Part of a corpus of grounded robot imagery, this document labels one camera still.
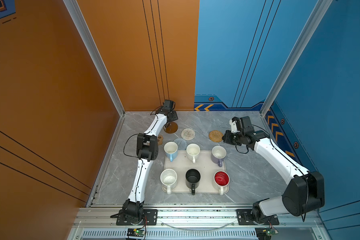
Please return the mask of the glossy brown round coaster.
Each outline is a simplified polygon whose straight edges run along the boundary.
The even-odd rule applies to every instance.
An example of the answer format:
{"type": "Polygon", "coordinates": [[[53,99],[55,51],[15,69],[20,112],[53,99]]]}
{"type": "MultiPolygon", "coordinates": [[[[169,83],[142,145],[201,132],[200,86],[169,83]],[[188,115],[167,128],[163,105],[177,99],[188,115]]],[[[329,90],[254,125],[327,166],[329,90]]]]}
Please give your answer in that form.
{"type": "Polygon", "coordinates": [[[174,134],[178,130],[178,124],[176,122],[169,122],[164,125],[164,131],[167,134],[174,134]]]}

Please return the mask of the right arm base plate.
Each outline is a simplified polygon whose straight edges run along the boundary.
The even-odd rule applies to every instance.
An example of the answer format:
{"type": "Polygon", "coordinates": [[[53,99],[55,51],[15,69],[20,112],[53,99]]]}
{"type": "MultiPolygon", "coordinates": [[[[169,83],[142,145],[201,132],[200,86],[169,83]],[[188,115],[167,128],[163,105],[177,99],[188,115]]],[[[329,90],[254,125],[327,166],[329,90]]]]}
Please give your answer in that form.
{"type": "Polygon", "coordinates": [[[264,216],[257,209],[238,209],[236,210],[239,225],[279,225],[276,215],[264,216]]]}

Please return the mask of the white woven rope coaster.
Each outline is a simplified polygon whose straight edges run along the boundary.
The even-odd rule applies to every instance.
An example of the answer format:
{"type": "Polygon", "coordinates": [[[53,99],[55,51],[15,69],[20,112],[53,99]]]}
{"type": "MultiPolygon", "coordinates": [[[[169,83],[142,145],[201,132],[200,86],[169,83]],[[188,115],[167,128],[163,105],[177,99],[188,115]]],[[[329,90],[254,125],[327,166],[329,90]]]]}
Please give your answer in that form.
{"type": "Polygon", "coordinates": [[[181,132],[181,137],[186,141],[190,141],[190,140],[194,139],[195,136],[196,136],[196,132],[190,128],[184,129],[181,132]]]}

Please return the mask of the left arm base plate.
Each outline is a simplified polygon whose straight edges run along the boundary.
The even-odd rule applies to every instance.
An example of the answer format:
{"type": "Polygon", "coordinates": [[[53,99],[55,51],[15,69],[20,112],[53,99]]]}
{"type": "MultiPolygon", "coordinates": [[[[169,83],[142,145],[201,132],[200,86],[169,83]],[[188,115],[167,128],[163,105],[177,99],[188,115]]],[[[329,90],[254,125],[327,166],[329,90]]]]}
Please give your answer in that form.
{"type": "Polygon", "coordinates": [[[127,216],[122,210],[116,216],[118,226],[155,226],[158,219],[157,209],[144,209],[137,217],[127,216]]]}

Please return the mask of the blue grey woven coaster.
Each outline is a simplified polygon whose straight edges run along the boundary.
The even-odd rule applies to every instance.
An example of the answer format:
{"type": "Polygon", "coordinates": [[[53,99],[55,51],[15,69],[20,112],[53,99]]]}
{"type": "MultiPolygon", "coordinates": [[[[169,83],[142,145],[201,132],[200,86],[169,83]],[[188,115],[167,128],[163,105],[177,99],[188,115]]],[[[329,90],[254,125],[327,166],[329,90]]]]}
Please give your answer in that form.
{"type": "Polygon", "coordinates": [[[186,150],[188,146],[187,141],[182,138],[175,139],[174,143],[177,144],[178,150],[186,150]]]}

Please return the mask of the tan rattan woven coaster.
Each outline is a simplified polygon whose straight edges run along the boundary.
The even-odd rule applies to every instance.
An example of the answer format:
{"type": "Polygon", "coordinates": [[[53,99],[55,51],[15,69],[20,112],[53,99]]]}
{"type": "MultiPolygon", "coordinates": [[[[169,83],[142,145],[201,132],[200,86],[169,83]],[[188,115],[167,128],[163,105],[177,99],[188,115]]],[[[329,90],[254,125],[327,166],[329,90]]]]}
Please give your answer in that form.
{"type": "Polygon", "coordinates": [[[224,134],[218,130],[209,132],[209,139],[215,143],[220,143],[223,140],[223,136],[224,134]]]}

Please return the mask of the cork paw print coaster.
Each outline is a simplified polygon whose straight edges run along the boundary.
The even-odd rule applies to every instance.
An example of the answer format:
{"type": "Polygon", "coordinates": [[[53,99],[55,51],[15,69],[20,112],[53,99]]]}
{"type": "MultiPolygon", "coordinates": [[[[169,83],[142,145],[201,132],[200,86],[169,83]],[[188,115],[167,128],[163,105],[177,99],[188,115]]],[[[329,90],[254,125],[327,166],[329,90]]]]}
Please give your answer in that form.
{"type": "Polygon", "coordinates": [[[163,144],[163,139],[164,139],[164,137],[162,135],[158,135],[157,140],[158,140],[159,146],[163,144]]]}

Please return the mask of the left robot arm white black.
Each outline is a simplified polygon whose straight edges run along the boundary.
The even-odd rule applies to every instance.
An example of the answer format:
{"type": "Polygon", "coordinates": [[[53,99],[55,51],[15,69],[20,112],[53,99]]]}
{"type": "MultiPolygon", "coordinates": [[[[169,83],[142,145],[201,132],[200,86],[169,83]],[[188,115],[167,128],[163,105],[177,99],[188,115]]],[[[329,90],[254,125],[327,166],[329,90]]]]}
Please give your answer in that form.
{"type": "Polygon", "coordinates": [[[155,118],[149,128],[143,133],[136,134],[137,147],[134,157],[138,160],[137,172],[128,199],[118,213],[118,218],[125,219],[133,225],[140,224],[145,220],[145,189],[153,161],[157,159],[159,154],[158,136],[164,127],[178,120],[175,107],[174,101],[165,100],[153,112],[155,118]]]}

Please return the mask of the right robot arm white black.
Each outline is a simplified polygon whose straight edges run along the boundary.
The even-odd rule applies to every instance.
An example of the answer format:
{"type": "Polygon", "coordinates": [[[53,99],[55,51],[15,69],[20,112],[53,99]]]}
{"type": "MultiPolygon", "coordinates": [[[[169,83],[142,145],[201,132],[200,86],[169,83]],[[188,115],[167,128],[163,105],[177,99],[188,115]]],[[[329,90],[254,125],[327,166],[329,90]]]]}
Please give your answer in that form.
{"type": "Polygon", "coordinates": [[[253,203],[252,220],[256,224],[269,223],[280,214],[304,218],[308,212],[325,205],[325,181],[318,171],[311,172],[298,164],[259,128],[256,130],[249,117],[230,120],[231,129],[222,137],[224,143],[235,147],[245,145],[261,155],[281,175],[287,188],[280,197],[253,203]]]}

